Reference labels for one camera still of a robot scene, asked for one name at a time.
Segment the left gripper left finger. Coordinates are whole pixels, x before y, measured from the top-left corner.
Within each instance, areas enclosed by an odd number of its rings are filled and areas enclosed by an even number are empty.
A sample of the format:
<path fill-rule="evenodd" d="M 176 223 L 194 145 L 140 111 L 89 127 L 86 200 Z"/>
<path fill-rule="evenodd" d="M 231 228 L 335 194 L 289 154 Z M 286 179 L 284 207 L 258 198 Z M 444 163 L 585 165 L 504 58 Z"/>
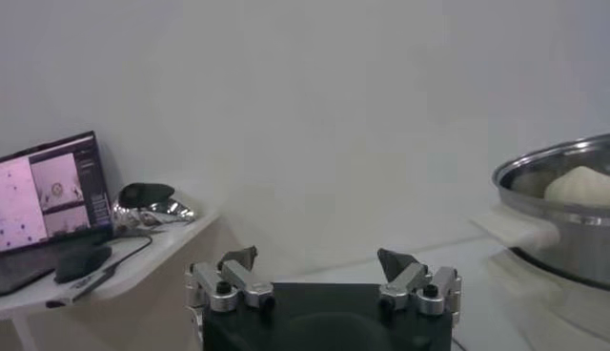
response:
<path fill-rule="evenodd" d="M 185 272 L 187 304 L 215 313 L 231 313 L 242 301 L 267 313 L 275 308 L 274 286 L 252 272 L 257 249 L 227 252 L 217 264 L 192 263 Z"/>

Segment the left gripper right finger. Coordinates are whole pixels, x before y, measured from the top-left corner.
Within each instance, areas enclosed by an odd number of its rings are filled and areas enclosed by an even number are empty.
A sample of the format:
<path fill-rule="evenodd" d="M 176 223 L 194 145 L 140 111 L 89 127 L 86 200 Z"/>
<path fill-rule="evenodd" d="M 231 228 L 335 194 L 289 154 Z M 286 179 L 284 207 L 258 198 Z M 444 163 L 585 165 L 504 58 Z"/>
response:
<path fill-rule="evenodd" d="M 386 317 L 414 307 L 420 315 L 460 316 L 462 277 L 453 267 L 435 272 L 414 256 L 380 248 L 377 258 L 387 282 L 378 288 L 378 307 Z"/>

